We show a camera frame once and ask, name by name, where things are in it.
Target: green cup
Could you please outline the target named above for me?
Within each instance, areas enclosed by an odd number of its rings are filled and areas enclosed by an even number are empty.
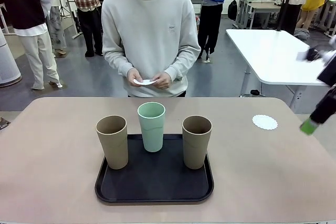
[[[147,102],[138,108],[143,146],[148,152],[162,148],[165,112],[165,107],[157,102]]]

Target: gray sweatshirt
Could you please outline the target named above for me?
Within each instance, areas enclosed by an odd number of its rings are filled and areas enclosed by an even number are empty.
[[[186,74],[200,52],[191,0],[104,0],[103,53],[124,76],[133,97],[175,97],[188,87]],[[165,71],[170,88],[129,85],[126,76],[136,68],[142,79]]]

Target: hand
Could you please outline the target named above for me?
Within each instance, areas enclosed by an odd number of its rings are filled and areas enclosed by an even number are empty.
[[[136,79],[138,82],[143,82],[142,78],[139,74],[139,72],[135,68],[131,68],[127,72],[127,80],[133,87],[141,87],[141,85],[135,84],[134,79]]]
[[[158,73],[156,76],[154,76],[152,81],[156,80],[157,82],[154,83],[153,85],[158,89],[167,89],[172,84],[172,79],[170,78],[170,75],[167,74],[166,72]]]

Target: cup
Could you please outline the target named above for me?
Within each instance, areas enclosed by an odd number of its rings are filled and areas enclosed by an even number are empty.
[[[182,123],[183,159],[190,169],[200,169],[204,164],[210,140],[212,123],[199,115],[189,116]]]
[[[127,122],[110,115],[96,124],[96,131],[110,168],[118,170],[128,163]]]
[[[148,152],[158,152],[162,148],[165,111],[157,102],[147,102],[138,108],[143,146]]]

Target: white pants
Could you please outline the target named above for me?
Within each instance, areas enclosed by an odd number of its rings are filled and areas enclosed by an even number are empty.
[[[25,48],[29,65],[34,74],[33,89],[43,89],[43,65],[47,69],[49,81],[59,83],[57,65],[51,48],[51,40],[48,32],[37,36],[19,36]]]

